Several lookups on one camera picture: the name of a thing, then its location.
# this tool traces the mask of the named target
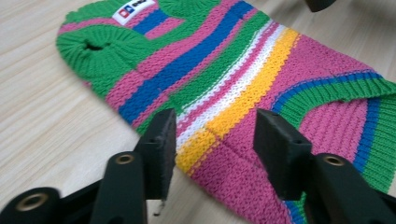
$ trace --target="light wood surface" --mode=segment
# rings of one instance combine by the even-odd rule
[[[101,178],[138,135],[87,90],[55,48],[67,12],[89,0],[0,0],[0,209],[32,188],[63,196]],[[396,1],[338,0],[311,13],[304,0],[249,0],[273,19],[396,81]],[[392,186],[396,195],[396,183]],[[151,213],[157,205],[149,202]],[[149,223],[246,223],[175,169],[163,215]]]

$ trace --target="black plastic part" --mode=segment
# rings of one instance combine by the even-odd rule
[[[143,161],[138,153],[122,152],[110,158],[90,223],[147,223]]]
[[[280,199],[301,198],[311,147],[311,143],[277,113],[257,110],[254,150]]]
[[[330,223],[396,223],[396,217],[349,161],[323,153],[314,158],[311,170],[311,183],[316,185]]]
[[[312,12],[318,12],[331,6],[335,0],[305,0],[305,2]]]
[[[60,209],[59,192],[51,188],[30,189],[14,198],[2,211],[0,223],[53,224]]]
[[[88,223],[101,181],[62,198],[63,224]]]
[[[392,213],[396,215],[396,198],[393,198],[388,194],[378,190],[376,191],[376,193],[379,195],[382,201],[388,206],[388,208],[392,211]]]
[[[143,158],[146,199],[166,200],[175,167],[175,110],[163,110],[154,116],[134,152]]]

